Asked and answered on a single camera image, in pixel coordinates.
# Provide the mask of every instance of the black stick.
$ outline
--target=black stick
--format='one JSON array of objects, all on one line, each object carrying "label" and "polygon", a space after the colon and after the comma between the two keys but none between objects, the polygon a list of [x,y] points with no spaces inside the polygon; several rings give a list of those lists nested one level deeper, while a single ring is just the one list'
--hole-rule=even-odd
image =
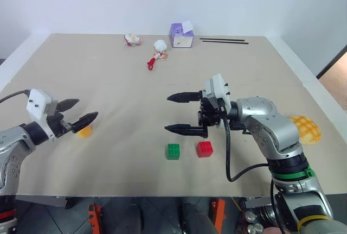
[{"label": "black stick", "polygon": [[245,40],[232,40],[232,39],[209,39],[206,37],[201,37],[201,40],[227,40],[227,41],[245,41]]},{"label": "black stick", "polygon": [[209,41],[209,40],[203,40],[202,42],[215,42],[215,43],[232,43],[232,44],[249,44],[248,42],[231,42],[231,41]]}]

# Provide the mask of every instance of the orange toy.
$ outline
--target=orange toy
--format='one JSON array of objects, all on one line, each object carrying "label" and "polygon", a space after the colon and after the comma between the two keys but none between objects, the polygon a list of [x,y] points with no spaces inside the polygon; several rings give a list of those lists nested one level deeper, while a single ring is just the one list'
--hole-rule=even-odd
[{"label": "orange toy", "polygon": [[96,205],[95,203],[90,204],[88,208],[89,214],[89,223],[92,226],[93,234],[102,234],[101,232],[101,206]]},{"label": "orange toy", "polygon": [[82,138],[87,138],[89,135],[92,134],[92,127],[90,125],[84,127],[83,129],[79,130],[77,134],[79,134],[79,136],[81,136]]},{"label": "orange toy", "polygon": [[222,233],[223,220],[227,217],[224,215],[224,208],[226,206],[225,200],[218,199],[212,202],[213,209],[213,225],[219,234]]}]

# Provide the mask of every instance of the yellow ring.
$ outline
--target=yellow ring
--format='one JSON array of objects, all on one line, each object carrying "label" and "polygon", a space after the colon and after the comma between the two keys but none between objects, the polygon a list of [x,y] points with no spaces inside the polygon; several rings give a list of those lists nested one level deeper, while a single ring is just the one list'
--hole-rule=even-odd
[{"label": "yellow ring", "polygon": [[299,223],[298,223],[298,232],[300,233],[300,229],[303,226],[303,224],[305,224],[306,222],[309,222],[310,220],[313,220],[313,219],[331,219],[331,218],[328,216],[324,216],[324,215],[311,215],[311,216],[305,217],[305,218],[301,219],[301,221],[299,221]]}]

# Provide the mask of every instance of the orange bracket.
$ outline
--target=orange bracket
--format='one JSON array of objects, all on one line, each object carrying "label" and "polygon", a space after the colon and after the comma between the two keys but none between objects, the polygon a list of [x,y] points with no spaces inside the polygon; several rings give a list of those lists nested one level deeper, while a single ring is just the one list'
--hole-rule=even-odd
[{"label": "orange bracket", "polygon": [[222,233],[223,220],[227,217],[224,215],[224,208],[226,206],[225,200],[218,199],[212,202],[213,210],[213,225],[219,234]]},{"label": "orange bracket", "polygon": [[88,207],[89,223],[92,226],[93,234],[102,234],[101,232],[101,206],[95,203],[90,204]]}]

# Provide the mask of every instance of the lego brick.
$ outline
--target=lego brick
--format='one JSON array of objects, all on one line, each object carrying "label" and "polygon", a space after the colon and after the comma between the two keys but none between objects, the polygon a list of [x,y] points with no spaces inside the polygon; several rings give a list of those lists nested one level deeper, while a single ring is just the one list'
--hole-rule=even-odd
[{"label": "lego brick", "polygon": [[168,144],[168,160],[178,160],[179,159],[179,144],[169,143]]},{"label": "lego brick", "polygon": [[196,147],[196,150],[199,158],[210,157],[213,153],[213,148],[210,141],[199,142],[199,144]]}]

